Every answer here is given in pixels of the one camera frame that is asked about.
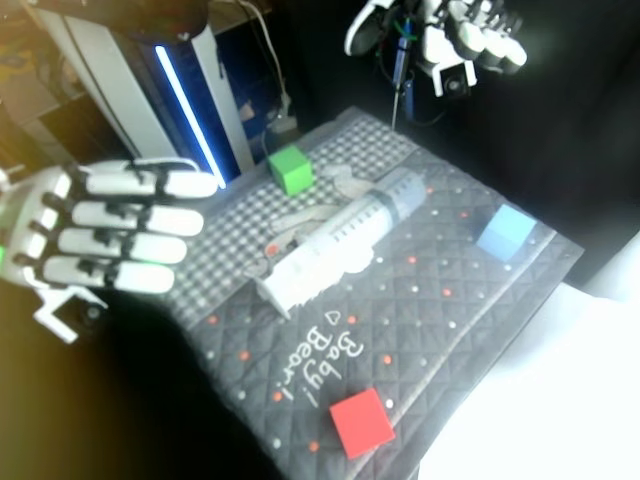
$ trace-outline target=light strip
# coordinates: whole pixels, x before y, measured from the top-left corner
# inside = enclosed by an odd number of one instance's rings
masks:
[[[204,153],[204,158],[207,160],[207,163],[211,167],[213,174],[218,179],[218,184],[220,188],[226,188],[227,184],[225,183],[224,178],[222,178],[222,173],[218,168],[216,159],[213,158],[213,153],[209,148],[209,144],[207,143],[207,140],[204,138],[204,133],[202,133],[202,129],[200,128],[200,124],[198,123],[198,119],[193,113],[193,109],[191,108],[191,105],[189,104],[189,100],[187,99],[187,96],[185,95],[184,90],[182,89],[180,80],[178,80],[178,75],[176,75],[176,71],[174,70],[173,65],[171,64],[171,60],[169,60],[169,55],[167,55],[167,50],[164,47],[157,46],[156,55],[160,60],[160,64],[164,69],[164,73],[167,75],[167,78],[169,79],[169,83],[171,84],[171,88],[173,88],[173,92],[176,94],[176,97],[178,98],[178,102],[180,102],[180,107],[184,112],[184,116],[187,117],[187,121],[191,126],[191,130],[193,130],[193,134],[195,135],[196,140],[200,145],[200,149],[202,150],[202,153]]]

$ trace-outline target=gray quilted fabric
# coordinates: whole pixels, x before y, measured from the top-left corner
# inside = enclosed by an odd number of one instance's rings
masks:
[[[355,179],[375,181],[408,166],[423,175],[427,202],[377,246],[369,268],[287,322],[247,275],[286,254],[268,251],[278,219],[350,199],[330,176],[289,199],[258,171],[206,207],[208,235],[195,240],[168,301],[288,478],[404,480],[581,250],[538,223],[508,264],[486,254],[475,240],[506,200],[361,112],[299,146],[316,173],[347,164]],[[369,387],[397,436],[348,461],[329,406]]]

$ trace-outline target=gingham fabric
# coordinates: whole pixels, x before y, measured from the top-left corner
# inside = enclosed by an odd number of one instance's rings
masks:
[[[299,146],[316,169],[353,160],[355,175],[370,180],[406,166],[422,175],[427,201],[376,246],[364,272],[285,321],[230,272],[264,258],[269,219],[346,200],[322,180],[288,199],[261,172],[208,211],[216,240],[195,240],[173,305],[220,394],[287,478],[406,480],[581,249],[538,223],[508,264],[491,257],[475,241],[508,202],[358,111]],[[217,268],[226,273],[215,280]],[[396,438],[348,461],[329,407],[371,387]]]

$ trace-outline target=large plastic syringe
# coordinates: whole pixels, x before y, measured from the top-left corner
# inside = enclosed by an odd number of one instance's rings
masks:
[[[257,280],[258,293],[290,318],[289,310],[335,285],[345,273],[364,270],[373,259],[373,246],[425,198],[420,176],[396,168],[311,233],[267,279]]]

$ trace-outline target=polka dot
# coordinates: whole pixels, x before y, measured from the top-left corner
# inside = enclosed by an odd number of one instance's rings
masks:
[[[269,245],[266,249],[265,249],[265,253],[267,254],[268,257],[274,257],[278,254],[280,250],[278,249],[277,245]]]

